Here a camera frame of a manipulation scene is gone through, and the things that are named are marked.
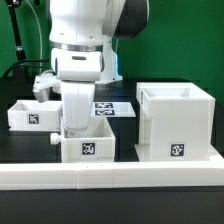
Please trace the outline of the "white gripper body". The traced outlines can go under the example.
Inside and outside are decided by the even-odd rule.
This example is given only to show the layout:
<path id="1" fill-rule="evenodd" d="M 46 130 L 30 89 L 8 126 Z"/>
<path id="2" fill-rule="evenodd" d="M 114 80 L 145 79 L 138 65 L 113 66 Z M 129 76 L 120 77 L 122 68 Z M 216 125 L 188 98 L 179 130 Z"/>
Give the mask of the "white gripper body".
<path id="1" fill-rule="evenodd" d="M 101 52 L 53 49 L 53 68 L 60 80 L 63 125 L 66 130 L 88 127 L 95 82 L 104 69 Z"/>

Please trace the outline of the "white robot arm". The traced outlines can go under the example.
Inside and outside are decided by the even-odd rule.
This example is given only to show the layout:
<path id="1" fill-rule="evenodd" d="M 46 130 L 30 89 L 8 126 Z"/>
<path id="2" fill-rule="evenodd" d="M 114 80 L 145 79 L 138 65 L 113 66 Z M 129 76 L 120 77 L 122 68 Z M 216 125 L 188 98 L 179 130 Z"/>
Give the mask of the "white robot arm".
<path id="1" fill-rule="evenodd" d="M 103 38 L 132 39 L 149 18 L 148 0 L 50 0 L 51 67 L 59 80 L 63 125 L 88 127 L 105 62 Z"/>

